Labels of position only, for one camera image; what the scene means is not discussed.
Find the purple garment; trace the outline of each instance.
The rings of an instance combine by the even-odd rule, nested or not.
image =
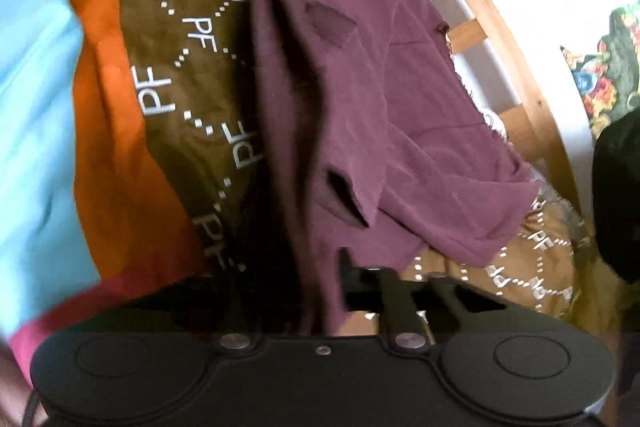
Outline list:
[[[537,184],[457,78],[428,0],[251,0],[257,103],[309,303],[344,317],[337,250],[405,269],[429,244],[484,264]]]

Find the blue cloth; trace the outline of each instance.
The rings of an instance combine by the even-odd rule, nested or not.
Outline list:
[[[100,282],[74,201],[68,0],[0,0],[0,335]]]

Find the orange stripe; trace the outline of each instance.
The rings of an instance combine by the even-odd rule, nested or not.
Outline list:
[[[151,257],[202,256],[191,221],[146,148],[118,0],[70,0],[84,28],[74,77],[75,197],[103,279]]]

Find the black device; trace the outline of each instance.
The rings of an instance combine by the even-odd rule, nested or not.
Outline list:
[[[46,425],[603,425],[591,412],[614,364],[591,335],[449,277],[354,267],[346,250],[340,277],[348,309],[379,315],[377,336],[259,334],[227,299],[233,313],[198,337],[153,296],[54,334],[31,363]]]

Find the wooden bed frame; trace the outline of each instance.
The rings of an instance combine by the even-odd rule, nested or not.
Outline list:
[[[449,32],[454,53],[489,39],[522,103],[500,114],[510,141],[526,161],[544,160],[549,181],[580,211],[574,175],[556,120],[516,39],[492,0],[465,0],[476,18]]]

